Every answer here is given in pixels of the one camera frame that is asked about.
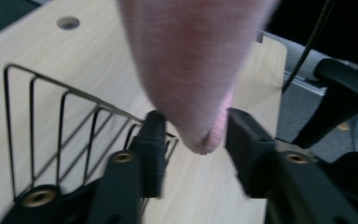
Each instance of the wire rack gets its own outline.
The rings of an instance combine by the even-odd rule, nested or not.
[[[26,83],[22,87],[17,85],[20,82],[19,79],[26,80]],[[38,91],[40,90],[37,88],[37,85],[41,84],[37,83],[43,83],[44,86],[48,85],[55,89],[45,93],[45,97],[39,97],[40,93]],[[143,125],[141,119],[100,98],[20,65],[9,64],[5,68],[4,86],[13,202],[16,202],[25,192],[35,188],[42,179],[44,179],[43,183],[61,186],[62,182],[70,179],[71,175],[76,175],[76,178],[80,179],[80,181],[72,181],[77,184],[72,184],[70,188],[67,188],[68,191],[71,191],[100,177],[102,172],[98,171],[101,170],[104,159],[115,151],[127,149],[129,142]],[[26,109],[21,108],[22,112],[20,112],[23,116],[24,111],[28,110],[29,119],[26,122],[17,121],[12,112],[13,107],[16,107],[16,102],[18,102],[12,99],[15,95],[12,92],[16,88],[21,89],[23,93],[28,95],[29,106]],[[52,109],[53,113],[56,113],[56,116],[53,116],[54,118],[38,120],[38,107],[42,105],[42,107],[46,108],[51,102],[55,102],[58,105],[56,112]],[[77,108],[76,104],[88,105],[88,109],[75,109],[76,117],[81,119],[73,121],[71,115],[74,114],[74,109],[71,108]],[[16,147],[16,141],[18,140],[16,136],[19,136],[18,133],[16,134],[16,127],[13,127],[16,126],[13,124],[16,122],[20,123],[17,126],[28,123],[29,132],[27,135],[29,142],[28,145],[25,145],[27,145],[29,150],[24,149],[24,146]],[[50,141],[48,148],[45,148],[46,146],[43,147],[40,144],[43,141],[39,139],[47,136],[47,134],[36,134],[39,129],[38,127],[45,127],[45,125],[48,125],[50,130],[56,130],[57,134],[57,139],[55,139],[57,142]],[[84,144],[78,144],[80,133],[83,133],[80,139],[84,140]],[[102,133],[103,141],[98,138]],[[178,138],[174,135],[170,133],[166,134],[167,161],[169,161],[173,154],[178,141]],[[102,147],[98,146],[100,142],[103,142]],[[71,145],[76,145],[76,150],[73,150]],[[24,165],[24,155],[29,156],[28,161],[25,159],[27,161],[26,166],[29,166],[29,172],[25,172],[28,173],[26,174],[28,177],[24,176],[23,171],[16,169],[17,166]],[[38,155],[43,155],[43,160],[38,160]],[[143,211],[147,202],[148,199],[142,199]]]

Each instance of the floor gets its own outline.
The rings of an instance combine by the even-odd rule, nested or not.
[[[0,0],[0,30],[39,7],[39,4],[36,2],[40,2],[40,0]],[[288,48],[285,70],[287,73],[290,73],[295,67],[303,46],[274,35],[269,36],[283,42]],[[312,75],[313,68],[324,57],[326,56],[313,51],[301,67],[298,75],[307,79],[314,79]],[[283,140],[292,141],[296,137],[297,132],[310,118],[321,98],[321,95],[293,84],[282,97],[277,136]],[[339,129],[332,131],[313,147],[314,153],[327,161],[333,161],[352,149],[350,131],[341,131]]]

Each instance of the black chair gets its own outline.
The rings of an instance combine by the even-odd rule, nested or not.
[[[327,84],[327,91],[293,142],[302,148],[310,148],[338,124],[358,115],[358,71],[335,60],[323,59],[314,75]]]

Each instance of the light wood tabletop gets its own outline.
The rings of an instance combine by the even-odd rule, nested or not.
[[[77,18],[79,26],[59,28],[58,20],[65,17]],[[255,42],[234,96],[233,107],[251,113],[272,136],[277,128],[285,57],[281,43],[265,36],[262,43]],[[8,63],[79,88],[141,119],[153,109],[135,74],[115,1],[53,1],[7,27],[0,32],[0,218],[11,206],[3,85],[3,69]],[[23,160],[17,171],[22,174],[28,169],[29,137],[25,133],[29,123],[28,87],[21,83],[28,82],[29,77],[16,73],[10,77],[17,97],[11,103],[17,107],[12,111],[13,128],[17,132],[16,147],[20,148],[16,158]],[[36,124],[40,128],[37,136],[43,137],[37,141],[41,146],[37,155],[45,157],[57,146],[57,130],[50,114],[57,114],[58,107],[50,99],[59,97],[62,91],[43,83],[36,87],[41,92],[35,105],[41,122]],[[76,111],[88,107],[74,106],[71,119],[76,119]],[[102,138],[109,134],[102,133]],[[164,196],[146,207],[144,223],[263,223],[265,205],[265,200],[250,200],[243,195],[223,147],[200,156],[179,143],[166,171]]]

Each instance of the pink cloth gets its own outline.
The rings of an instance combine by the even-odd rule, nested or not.
[[[276,0],[118,0],[139,77],[186,146],[219,145],[233,86]]]

